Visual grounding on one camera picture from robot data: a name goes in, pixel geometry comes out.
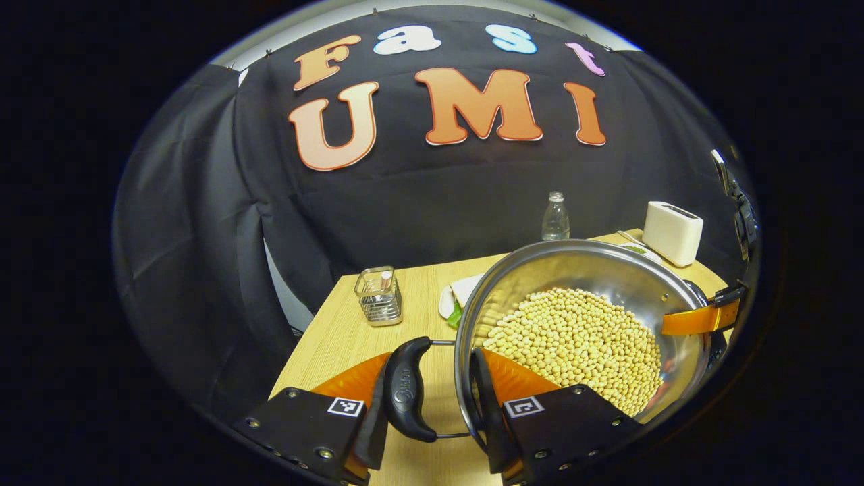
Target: white plate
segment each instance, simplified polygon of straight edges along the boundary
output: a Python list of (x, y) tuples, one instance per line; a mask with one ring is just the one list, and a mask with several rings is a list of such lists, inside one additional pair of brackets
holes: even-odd
[(474, 288), (480, 283), (482, 278), (483, 273), (450, 283), (450, 290), (453, 291), (456, 301), (459, 302), (459, 305), (463, 310), (465, 309), (465, 306), (468, 305), (468, 299), (471, 297), (471, 292), (474, 291)]
[(453, 314), (453, 309), (456, 308), (456, 299), (453, 297), (453, 291), (450, 290), (450, 285), (441, 290), (441, 298), (438, 299), (438, 313), (445, 319)]

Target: glass bottle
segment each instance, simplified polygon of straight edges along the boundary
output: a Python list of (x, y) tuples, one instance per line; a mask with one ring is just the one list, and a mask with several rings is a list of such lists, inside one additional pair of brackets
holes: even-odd
[(566, 240), (570, 237), (570, 218), (564, 207), (564, 195), (558, 191), (549, 193), (549, 206), (543, 215), (543, 241)]

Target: white toaster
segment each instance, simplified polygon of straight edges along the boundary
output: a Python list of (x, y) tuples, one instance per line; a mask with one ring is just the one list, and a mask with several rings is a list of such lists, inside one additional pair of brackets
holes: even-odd
[(696, 260), (702, 218), (668, 202), (651, 201), (645, 215), (642, 242), (676, 266)]

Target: wooden table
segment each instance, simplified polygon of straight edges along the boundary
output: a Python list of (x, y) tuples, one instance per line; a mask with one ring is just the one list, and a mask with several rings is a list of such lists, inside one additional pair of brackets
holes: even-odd
[[(628, 233), (641, 240), (641, 230), (634, 229)], [(614, 244), (627, 242), (626, 238), (618, 234), (591, 240)], [(402, 291), (403, 321), (382, 328), (373, 328), (365, 322), (354, 295), (357, 275), (342, 277), (288, 359), (273, 386), (271, 398), (286, 387), (309, 390), (335, 374), (373, 356), (392, 351), (415, 337), (455, 339), (455, 329), (448, 327), (438, 314), (438, 299), (442, 289), (460, 278), (485, 273), (505, 255), (396, 269), (396, 278)], [(699, 262), (685, 268), (676, 268), (668, 262), (664, 262), (664, 265), (681, 278), (699, 285), (709, 296), (726, 286)], [(438, 433), (464, 432), (467, 429), (456, 400), (453, 352), (449, 346), (433, 346), (420, 361), (425, 385), (422, 415)], [(489, 474), (486, 454), (473, 438), (444, 438), (426, 444), (406, 438), (392, 425), (387, 432), (381, 470), (370, 470), (370, 474), (372, 486), (501, 484), (499, 475)]]

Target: green vegetable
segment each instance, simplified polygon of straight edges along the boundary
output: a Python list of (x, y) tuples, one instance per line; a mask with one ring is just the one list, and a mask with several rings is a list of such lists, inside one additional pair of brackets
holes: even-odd
[(459, 302), (456, 300), (453, 301), (453, 306), (453, 313), (451, 313), (450, 317), (447, 318), (447, 324), (451, 328), (456, 329), (459, 327), (459, 319), (460, 317), (462, 317), (462, 308), (459, 306)]

